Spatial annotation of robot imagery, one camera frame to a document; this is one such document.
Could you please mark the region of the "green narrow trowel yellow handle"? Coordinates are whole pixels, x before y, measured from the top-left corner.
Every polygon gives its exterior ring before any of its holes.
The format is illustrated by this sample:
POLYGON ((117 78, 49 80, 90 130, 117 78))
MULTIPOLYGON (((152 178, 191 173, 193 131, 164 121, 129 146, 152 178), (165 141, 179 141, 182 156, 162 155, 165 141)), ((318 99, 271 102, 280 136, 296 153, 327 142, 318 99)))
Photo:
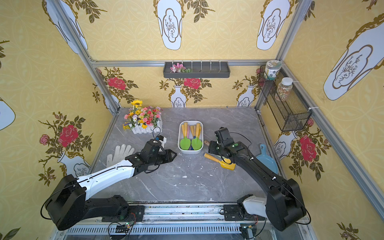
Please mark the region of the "green narrow trowel yellow handle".
POLYGON ((180 140, 180 148, 184 151, 188 151, 191 147, 191 139, 189 139, 189 127, 188 122, 183 122, 181 124, 181 140, 180 140))

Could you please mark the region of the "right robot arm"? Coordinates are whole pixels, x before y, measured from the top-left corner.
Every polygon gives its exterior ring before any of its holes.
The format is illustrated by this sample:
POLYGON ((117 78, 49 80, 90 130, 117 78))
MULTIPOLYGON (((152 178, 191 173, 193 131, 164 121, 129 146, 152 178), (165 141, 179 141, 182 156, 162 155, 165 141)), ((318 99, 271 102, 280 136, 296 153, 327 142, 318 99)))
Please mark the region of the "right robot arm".
POLYGON ((217 140, 210 141, 209 153, 231 160, 245 170, 266 193, 264 211, 266 218, 279 231, 308 216, 299 184, 279 176, 255 157, 242 142, 235 142, 227 128, 215 131, 217 140))

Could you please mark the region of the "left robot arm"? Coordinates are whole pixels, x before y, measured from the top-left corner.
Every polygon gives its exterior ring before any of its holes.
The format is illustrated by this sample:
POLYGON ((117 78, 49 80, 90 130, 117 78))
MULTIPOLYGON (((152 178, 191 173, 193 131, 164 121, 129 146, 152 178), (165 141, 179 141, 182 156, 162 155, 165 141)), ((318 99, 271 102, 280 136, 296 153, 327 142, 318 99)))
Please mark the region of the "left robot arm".
POLYGON ((42 205, 48 212, 47 220, 63 231, 96 217, 118 221, 136 217, 137 209, 131 208, 122 196, 95 198, 95 194, 140 173, 149 174, 151 166, 171 163, 176 156, 173 150, 164 149, 161 140, 151 139, 140 152, 124 151, 121 161, 110 167, 80 177, 67 175, 42 205))

